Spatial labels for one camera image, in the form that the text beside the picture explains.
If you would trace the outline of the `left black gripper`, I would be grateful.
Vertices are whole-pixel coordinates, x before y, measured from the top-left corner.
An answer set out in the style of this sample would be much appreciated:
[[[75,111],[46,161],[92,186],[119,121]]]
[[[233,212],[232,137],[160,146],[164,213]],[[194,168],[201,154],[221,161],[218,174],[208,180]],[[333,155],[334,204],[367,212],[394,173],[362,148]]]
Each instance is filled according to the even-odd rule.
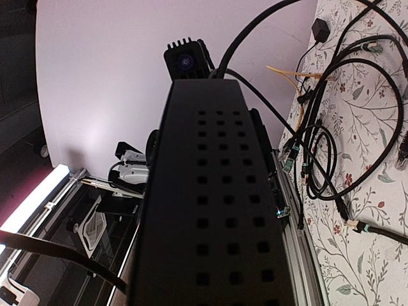
[[[272,146],[266,131],[266,127],[261,120],[261,116],[257,109],[251,108],[249,110],[251,116],[252,124],[255,129],[255,133],[258,139],[258,143],[261,147],[261,153],[266,164],[268,178],[273,176],[273,158],[272,158]]]

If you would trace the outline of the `black network switch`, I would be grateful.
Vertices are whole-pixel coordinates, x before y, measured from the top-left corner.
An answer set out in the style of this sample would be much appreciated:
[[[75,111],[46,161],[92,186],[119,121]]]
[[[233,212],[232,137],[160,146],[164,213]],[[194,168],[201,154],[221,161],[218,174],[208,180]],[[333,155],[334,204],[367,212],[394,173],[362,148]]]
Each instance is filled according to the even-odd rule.
[[[134,261],[130,305],[296,304],[267,168],[238,82],[173,82]]]

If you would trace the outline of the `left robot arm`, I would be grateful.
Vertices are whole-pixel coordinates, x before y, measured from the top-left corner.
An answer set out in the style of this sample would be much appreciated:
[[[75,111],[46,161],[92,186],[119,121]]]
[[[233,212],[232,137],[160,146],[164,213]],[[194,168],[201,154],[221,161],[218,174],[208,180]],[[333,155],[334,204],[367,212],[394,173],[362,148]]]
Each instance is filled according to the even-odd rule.
[[[255,108],[249,110],[256,136],[261,147],[261,152],[269,172],[272,171],[272,145],[266,127],[263,124],[259,111]],[[153,130],[147,140],[145,152],[132,147],[126,142],[119,142],[115,156],[119,160],[108,171],[108,184],[114,188],[114,197],[132,198],[136,194],[142,195],[149,177],[156,153],[159,130]]]

